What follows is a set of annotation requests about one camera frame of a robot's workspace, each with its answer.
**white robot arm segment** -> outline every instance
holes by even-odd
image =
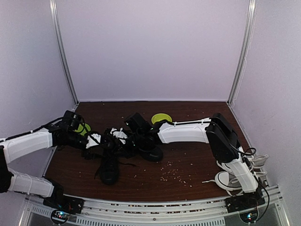
[[[233,161],[226,163],[226,165],[232,170],[234,176],[238,179],[242,190],[245,193],[252,193],[255,192],[258,188],[258,183],[254,176],[256,173],[252,173],[247,166],[246,163],[243,162],[241,154],[239,154],[238,159],[234,159]]]
[[[205,128],[210,121],[209,118],[205,118],[197,121],[173,122],[173,124],[166,122],[160,127],[158,136],[164,144],[183,141],[209,143]]]
[[[91,136],[100,143],[101,135],[95,133]],[[14,139],[2,140],[4,141],[0,145],[4,146],[4,155],[7,164],[29,153],[53,146],[52,133],[45,128]],[[91,137],[88,137],[87,140],[86,149],[98,145]]]
[[[37,194],[43,197],[51,196],[54,186],[50,181],[44,178],[38,178],[25,173],[20,173],[11,168],[8,170],[13,174],[10,187],[8,188],[9,191]]]

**shoe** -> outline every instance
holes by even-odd
[[[113,185],[117,182],[119,177],[119,163],[118,157],[113,155],[110,150],[104,150],[105,155],[102,158],[100,168],[98,170],[101,181],[105,185]]]
[[[163,159],[162,150],[154,144],[151,139],[143,138],[136,142],[138,153],[147,161],[161,161]]]

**wooden table surface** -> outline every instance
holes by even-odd
[[[240,142],[247,142],[230,109],[223,102],[93,102],[80,103],[81,114],[93,130],[126,128],[124,119],[139,112],[146,120],[156,113],[167,113],[173,121],[191,121],[211,117],[220,112],[238,133]],[[94,174],[100,159],[85,160],[80,150],[65,147],[56,151],[46,177],[64,186],[65,194],[116,201],[164,202],[197,200],[225,196],[227,193],[214,179],[221,169],[216,165],[209,144],[197,142],[171,143],[160,146],[164,152],[161,162],[148,162],[141,156],[120,158],[119,180],[112,186],[104,185]]]

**white backdrop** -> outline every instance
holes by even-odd
[[[0,81],[0,138],[35,129],[74,107],[48,0],[1,0]],[[50,151],[23,156],[9,167],[41,177]],[[19,225],[24,199],[0,194],[0,225]]]
[[[301,225],[301,2],[259,1],[235,113]]]
[[[57,1],[79,100],[227,100],[248,2]]]

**green bowl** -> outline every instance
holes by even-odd
[[[84,136],[87,132],[91,131],[91,127],[88,124],[85,123],[85,127],[86,129],[83,129],[83,126],[80,124],[75,132],[81,132],[80,134]]]
[[[165,113],[158,113],[158,114],[155,114],[152,118],[151,118],[151,123],[152,124],[155,124],[156,122],[158,121],[162,121],[162,120],[167,120],[167,121],[170,121],[172,122],[172,118],[168,115],[168,114],[165,114]]]

